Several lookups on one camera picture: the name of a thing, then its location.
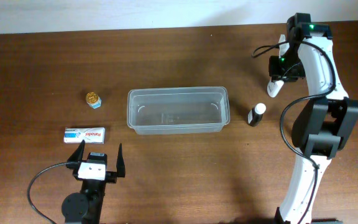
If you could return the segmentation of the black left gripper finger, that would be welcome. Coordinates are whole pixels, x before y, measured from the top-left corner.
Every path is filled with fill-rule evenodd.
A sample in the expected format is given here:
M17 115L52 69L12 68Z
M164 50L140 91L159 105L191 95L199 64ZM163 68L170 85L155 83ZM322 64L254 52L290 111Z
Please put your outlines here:
M68 162L81 162L83 158L83 153L85 150L85 140L82 140L77 147L77 149L74 151L74 153L68 158Z
M124 163L123 153L122 153L122 144L119 145L117 160L116 160L116 174L119 178L124 178L126 176L126 167Z

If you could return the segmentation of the white lotion bottle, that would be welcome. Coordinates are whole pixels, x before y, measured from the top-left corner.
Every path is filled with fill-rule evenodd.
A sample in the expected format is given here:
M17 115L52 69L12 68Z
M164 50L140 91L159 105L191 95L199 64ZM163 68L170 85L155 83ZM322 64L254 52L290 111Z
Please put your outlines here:
M267 85L267 93L269 97L275 98L278 95L283 85L284 85L283 80L277 80L277 81L270 80Z

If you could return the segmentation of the black bottle white cap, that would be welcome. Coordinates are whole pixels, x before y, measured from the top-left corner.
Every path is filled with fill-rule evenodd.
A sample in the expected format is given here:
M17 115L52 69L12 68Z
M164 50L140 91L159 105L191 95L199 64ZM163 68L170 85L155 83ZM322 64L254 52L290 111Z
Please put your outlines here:
M247 115L248 125L255 127L257 126L263 118L263 115L266 111L266 105L263 103L256 104Z

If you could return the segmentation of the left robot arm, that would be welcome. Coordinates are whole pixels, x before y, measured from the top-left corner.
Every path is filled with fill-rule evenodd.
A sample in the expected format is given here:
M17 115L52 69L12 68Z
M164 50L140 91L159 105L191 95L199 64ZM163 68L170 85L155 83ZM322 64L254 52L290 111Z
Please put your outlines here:
M115 184L118 178L126 176L122 146L118 149L115 171L106 170L106 154L91 152L84 160L84 150L85 142L82 141L67 160L66 167L73 171L73 177L82 185L79 192L68 195L62 202L65 223L99 223L106 185Z

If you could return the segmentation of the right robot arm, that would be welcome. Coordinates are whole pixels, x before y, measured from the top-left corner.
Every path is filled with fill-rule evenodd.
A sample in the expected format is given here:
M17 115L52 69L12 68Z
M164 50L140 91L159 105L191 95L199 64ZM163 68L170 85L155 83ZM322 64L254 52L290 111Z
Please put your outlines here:
M326 24L316 24L306 13L287 20L287 34L269 58L271 80L267 91L277 95L285 82L305 78L306 105L293 123L285 144L296 154L290 186L274 223L311 223L311 209L324 175L337 152L349 139L358 119L358 101L349 98L340 82L333 58L333 35Z

